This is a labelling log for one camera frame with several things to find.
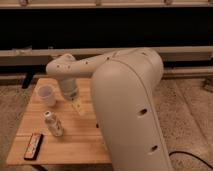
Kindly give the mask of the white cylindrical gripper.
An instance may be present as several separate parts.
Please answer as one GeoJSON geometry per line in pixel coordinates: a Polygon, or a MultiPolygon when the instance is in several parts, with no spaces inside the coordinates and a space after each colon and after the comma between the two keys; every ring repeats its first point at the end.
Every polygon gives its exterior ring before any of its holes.
{"type": "Polygon", "coordinates": [[[85,114],[83,104],[80,98],[75,98],[78,95],[78,87],[76,80],[73,78],[64,79],[59,83],[62,96],[66,100],[73,100],[72,105],[80,116],[85,114]]]}

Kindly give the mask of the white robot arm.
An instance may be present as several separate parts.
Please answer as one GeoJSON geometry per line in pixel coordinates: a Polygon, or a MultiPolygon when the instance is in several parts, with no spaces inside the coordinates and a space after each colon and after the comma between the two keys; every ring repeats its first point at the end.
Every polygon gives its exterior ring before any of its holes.
{"type": "Polygon", "coordinates": [[[162,58],[151,48],[83,60],[64,54],[46,66],[67,100],[77,92],[77,78],[91,79],[93,108],[114,171],[173,171],[153,103],[163,71],[162,58]]]}

